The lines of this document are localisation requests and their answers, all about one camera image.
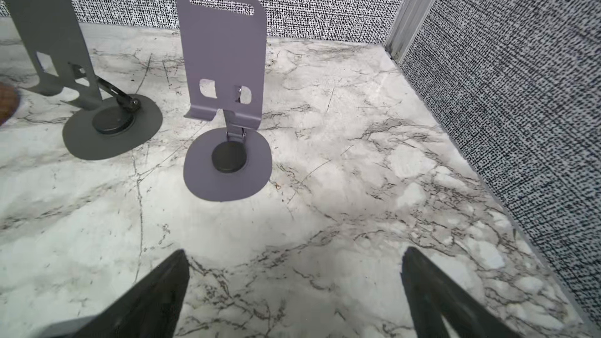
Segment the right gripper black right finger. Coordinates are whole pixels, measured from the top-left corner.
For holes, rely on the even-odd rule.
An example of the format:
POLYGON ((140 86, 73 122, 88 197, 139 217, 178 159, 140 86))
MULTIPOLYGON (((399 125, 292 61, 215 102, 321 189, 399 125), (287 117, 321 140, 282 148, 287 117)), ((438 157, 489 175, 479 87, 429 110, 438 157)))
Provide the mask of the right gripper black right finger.
POLYGON ((402 259, 402 283, 418 337, 518 337, 416 247, 402 259))

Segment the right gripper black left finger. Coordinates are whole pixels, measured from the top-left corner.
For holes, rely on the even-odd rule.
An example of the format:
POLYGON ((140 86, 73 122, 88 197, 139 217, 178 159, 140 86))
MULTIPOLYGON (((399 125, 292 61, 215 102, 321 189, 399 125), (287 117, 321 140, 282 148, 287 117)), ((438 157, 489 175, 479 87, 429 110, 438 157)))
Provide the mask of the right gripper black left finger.
POLYGON ((98 315, 51 326, 52 337, 173 337, 189 284, 189 263, 176 250, 98 315))

